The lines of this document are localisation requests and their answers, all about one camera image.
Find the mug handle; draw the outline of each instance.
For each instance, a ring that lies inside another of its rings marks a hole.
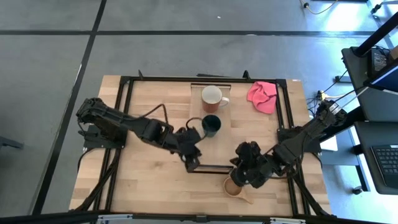
[[[228,105],[228,103],[229,103],[229,99],[227,97],[222,97],[221,98],[221,103],[220,103],[220,108]]]

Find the wooden table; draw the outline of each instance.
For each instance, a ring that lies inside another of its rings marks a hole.
[[[104,76],[99,97],[108,106],[113,106],[118,92],[120,76]],[[231,151],[243,141],[257,141],[263,152],[277,143],[276,113],[263,114],[246,101],[251,83],[232,83],[230,90]],[[308,120],[308,111],[300,80],[287,80],[290,105],[295,125]],[[280,100],[287,127],[284,99]],[[178,129],[190,118],[191,83],[135,81],[129,114],[139,116],[150,111],[159,103],[165,103],[169,123]],[[164,120],[162,110],[149,116]],[[80,166],[70,208],[79,206],[98,181],[104,150],[87,154]],[[306,153],[303,160],[303,174],[309,191],[324,210],[330,212],[322,169],[319,161]],[[246,192],[254,199],[250,205],[243,200],[230,198],[223,192],[223,181],[227,175],[188,174],[177,155],[157,149],[141,142],[134,133],[128,132],[126,147],[121,160],[112,202],[112,212],[206,214],[206,215],[292,215],[289,190],[286,180],[268,180],[259,189],[250,185]],[[104,208],[107,186],[103,191],[100,208]],[[299,189],[295,188],[298,209],[303,213]]]

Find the white mug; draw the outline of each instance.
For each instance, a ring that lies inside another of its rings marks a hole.
[[[207,113],[214,113],[218,107],[222,108],[229,103],[229,99],[223,97],[223,93],[215,85],[204,87],[201,92],[201,101],[203,110]]]

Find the wooden cup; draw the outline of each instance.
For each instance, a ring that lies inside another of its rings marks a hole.
[[[224,191],[230,197],[236,197],[253,204],[253,199],[249,198],[243,187],[239,187],[234,183],[231,177],[224,180]]]
[[[228,105],[229,99],[227,97],[223,97],[223,93],[217,86],[210,85],[204,87],[202,90],[201,102],[204,111],[207,113],[214,113],[219,107],[222,108]]]

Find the pink towel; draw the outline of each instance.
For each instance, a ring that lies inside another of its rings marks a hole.
[[[272,114],[276,104],[276,86],[273,83],[255,82],[248,91],[248,101],[263,113]]]

